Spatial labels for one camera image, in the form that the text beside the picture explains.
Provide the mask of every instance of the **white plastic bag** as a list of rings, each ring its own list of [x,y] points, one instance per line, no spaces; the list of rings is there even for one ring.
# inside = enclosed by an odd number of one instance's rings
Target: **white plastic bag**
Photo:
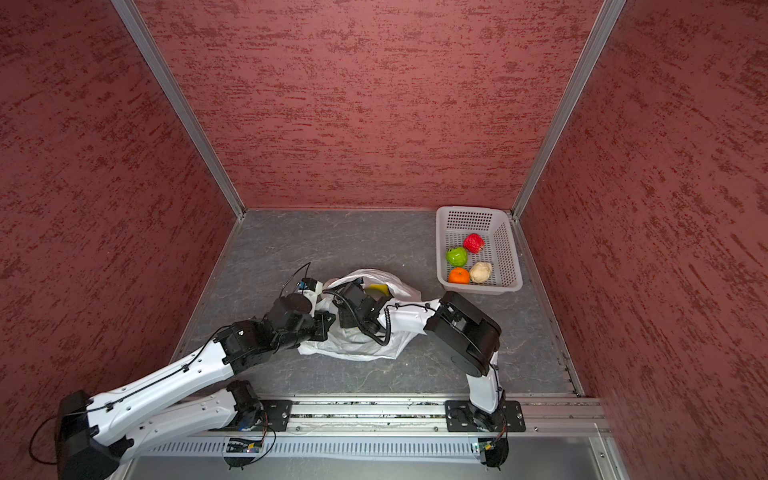
[[[422,299],[421,292],[412,286],[404,284],[397,276],[373,268],[355,270],[343,278],[330,280],[326,283],[325,288],[333,288],[360,277],[362,277],[363,288],[374,283],[383,283],[389,288],[390,295],[404,303],[419,302]],[[327,310],[334,314],[338,313],[336,305],[333,304],[329,296],[326,296],[317,304],[316,310]],[[392,332],[389,344],[380,346],[357,328],[341,328],[339,320],[337,320],[328,330],[328,340],[325,342],[301,342],[299,353],[302,355],[320,353],[337,359],[355,360],[357,362],[368,362],[375,359],[396,359],[416,335],[418,333]]]

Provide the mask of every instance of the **orange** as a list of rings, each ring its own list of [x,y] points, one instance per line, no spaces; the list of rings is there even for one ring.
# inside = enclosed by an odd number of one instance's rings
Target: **orange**
[[[464,268],[455,268],[448,274],[450,283],[469,283],[469,272]]]

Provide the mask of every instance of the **basket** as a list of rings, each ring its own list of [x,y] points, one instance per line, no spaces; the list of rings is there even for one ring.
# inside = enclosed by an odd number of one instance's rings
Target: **basket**
[[[515,239],[507,214],[501,210],[477,207],[440,207],[437,210],[437,279],[443,288],[452,292],[500,295],[516,292],[523,286],[520,262],[515,249]],[[445,259],[445,253],[464,244],[464,239],[476,233],[485,241],[480,253],[470,253],[464,266],[470,270],[477,262],[493,266],[491,278],[485,283],[450,283],[448,274],[453,266]]]

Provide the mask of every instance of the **red wall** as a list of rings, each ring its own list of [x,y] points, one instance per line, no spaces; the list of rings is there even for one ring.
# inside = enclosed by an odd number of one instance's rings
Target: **red wall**
[[[248,207],[511,207],[601,0],[137,0]]]
[[[54,478],[36,425],[168,362],[233,214],[108,0],[3,2],[0,85],[0,476]]]
[[[768,472],[767,26],[629,0],[525,211],[633,480]]]

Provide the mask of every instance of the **red strawberry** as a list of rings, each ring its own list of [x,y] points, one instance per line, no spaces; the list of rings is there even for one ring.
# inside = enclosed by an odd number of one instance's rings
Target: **red strawberry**
[[[476,233],[473,233],[464,240],[464,248],[472,253],[480,253],[483,247],[485,247],[485,242]]]

